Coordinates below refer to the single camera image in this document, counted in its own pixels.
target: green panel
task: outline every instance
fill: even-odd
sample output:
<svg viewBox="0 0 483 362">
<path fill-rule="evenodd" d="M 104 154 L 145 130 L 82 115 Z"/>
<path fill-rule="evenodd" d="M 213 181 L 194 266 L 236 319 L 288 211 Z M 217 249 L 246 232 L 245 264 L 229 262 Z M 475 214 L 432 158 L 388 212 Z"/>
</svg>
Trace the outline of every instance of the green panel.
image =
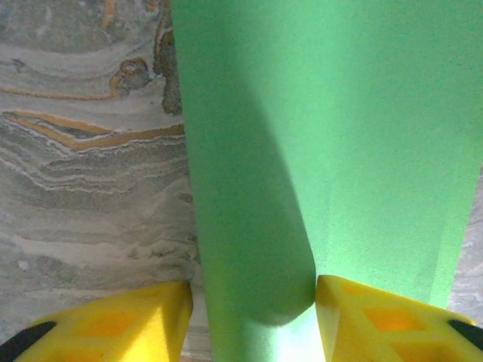
<svg viewBox="0 0 483 362">
<path fill-rule="evenodd" d="M 215 361 L 322 360 L 317 274 L 446 306 L 482 3 L 172 2 Z"/>
</svg>

